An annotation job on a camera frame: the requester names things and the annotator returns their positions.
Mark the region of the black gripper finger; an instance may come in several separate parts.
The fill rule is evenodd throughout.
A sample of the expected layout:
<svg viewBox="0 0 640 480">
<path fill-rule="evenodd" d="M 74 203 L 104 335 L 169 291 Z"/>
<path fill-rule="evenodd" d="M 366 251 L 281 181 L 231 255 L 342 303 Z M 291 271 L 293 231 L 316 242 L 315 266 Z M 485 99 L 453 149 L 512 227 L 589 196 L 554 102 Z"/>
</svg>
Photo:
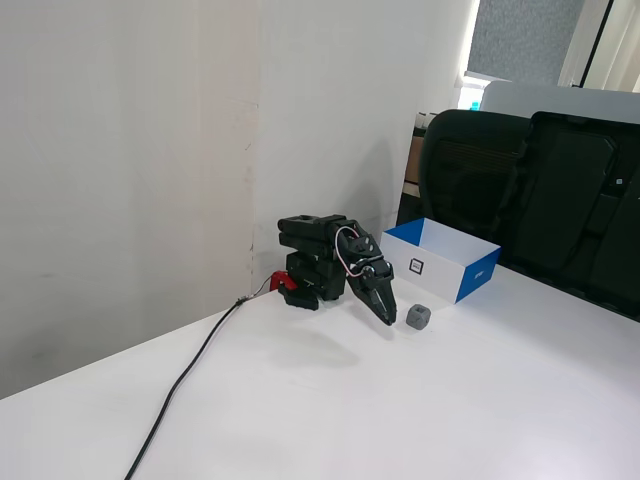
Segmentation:
<svg viewBox="0 0 640 480">
<path fill-rule="evenodd" d="M 396 322 L 397 317 L 397 305 L 391 284 L 385 283 L 380 286 L 378 294 L 382 311 L 380 318 L 386 325 L 391 326 Z"/>
<path fill-rule="evenodd" d="M 380 297 L 378 294 L 378 288 L 385 283 L 391 284 L 390 281 L 373 280 L 372 282 L 368 282 L 368 281 L 362 280 L 361 278 L 349 279 L 349 285 L 354 295 L 364 305 L 366 305 L 379 320 L 381 320 L 380 314 L 382 313 L 382 311 L 381 311 Z"/>
</svg>

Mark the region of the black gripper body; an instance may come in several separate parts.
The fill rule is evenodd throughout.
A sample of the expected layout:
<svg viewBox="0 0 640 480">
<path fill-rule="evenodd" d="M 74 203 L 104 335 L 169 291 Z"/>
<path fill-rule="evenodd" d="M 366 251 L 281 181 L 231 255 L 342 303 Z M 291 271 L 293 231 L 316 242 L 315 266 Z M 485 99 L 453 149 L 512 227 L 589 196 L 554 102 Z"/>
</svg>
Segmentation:
<svg viewBox="0 0 640 480">
<path fill-rule="evenodd" d="M 382 255 L 358 260 L 350 265 L 350 272 L 348 283 L 353 291 L 380 290 L 394 279 L 393 266 Z"/>
</svg>

